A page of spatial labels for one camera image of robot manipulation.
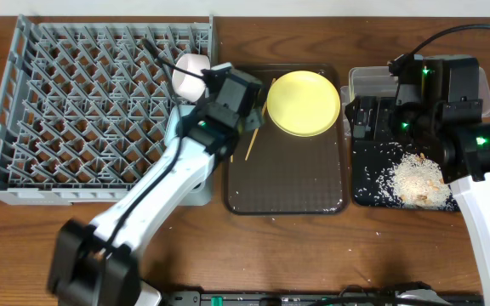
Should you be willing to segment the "white bowl with food residue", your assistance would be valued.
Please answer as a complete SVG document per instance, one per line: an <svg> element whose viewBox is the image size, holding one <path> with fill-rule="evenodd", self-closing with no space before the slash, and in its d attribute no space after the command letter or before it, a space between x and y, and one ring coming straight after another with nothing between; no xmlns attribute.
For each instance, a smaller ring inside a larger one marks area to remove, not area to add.
<svg viewBox="0 0 490 306"><path fill-rule="evenodd" d="M206 85L201 78L202 70L210 68L209 57L202 54L184 54L175 64L187 74L174 70L172 86L177 95L190 101L197 102L204 94Z"/></svg>

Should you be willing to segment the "yellow plate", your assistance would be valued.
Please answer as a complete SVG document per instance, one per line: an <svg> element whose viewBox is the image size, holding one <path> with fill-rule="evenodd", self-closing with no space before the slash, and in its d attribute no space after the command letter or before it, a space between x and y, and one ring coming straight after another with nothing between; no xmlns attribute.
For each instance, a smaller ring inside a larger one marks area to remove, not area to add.
<svg viewBox="0 0 490 306"><path fill-rule="evenodd" d="M335 86L312 71L292 71L277 78L268 91L266 103L275 125L298 137L326 132L341 110Z"/></svg>

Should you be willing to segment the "light blue bowl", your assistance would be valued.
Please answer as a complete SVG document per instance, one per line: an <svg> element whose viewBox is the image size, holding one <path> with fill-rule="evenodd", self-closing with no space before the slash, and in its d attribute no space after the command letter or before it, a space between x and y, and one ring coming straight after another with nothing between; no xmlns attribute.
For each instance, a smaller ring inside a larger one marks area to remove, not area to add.
<svg viewBox="0 0 490 306"><path fill-rule="evenodd" d="M177 127L180 119L179 115L187 116L194 108L194 105L179 105L173 107L168 118L166 133L163 138L163 143L166 146L170 146L173 139L177 137Z"/></svg>

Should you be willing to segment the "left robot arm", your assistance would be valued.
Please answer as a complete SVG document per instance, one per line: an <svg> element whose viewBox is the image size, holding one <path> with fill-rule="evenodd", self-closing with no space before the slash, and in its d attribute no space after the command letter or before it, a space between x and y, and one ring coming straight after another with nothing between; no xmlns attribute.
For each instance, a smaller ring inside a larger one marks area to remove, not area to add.
<svg viewBox="0 0 490 306"><path fill-rule="evenodd" d="M140 277L139 261L171 212L232 154L241 135L264 120L263 83L231 64L202 71L208 97L187 115L145 176L89 224L60 229L47 290L61 305L158 305L162 294Z"/></svg>

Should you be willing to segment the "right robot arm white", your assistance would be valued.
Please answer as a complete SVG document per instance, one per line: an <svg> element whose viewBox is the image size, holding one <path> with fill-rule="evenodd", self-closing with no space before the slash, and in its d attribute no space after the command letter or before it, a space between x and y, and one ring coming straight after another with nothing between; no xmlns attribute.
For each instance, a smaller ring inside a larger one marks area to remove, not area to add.
<svg viewBox="0 0 490 306"><path fill-rule="evenodd" d="M345 108L351 131L352 194L363 206L415 205L397 191L405 157L425 156L441 170L464 217L484 301L490 305L490 122L480 99L405 102L358 96Z"/></svg>

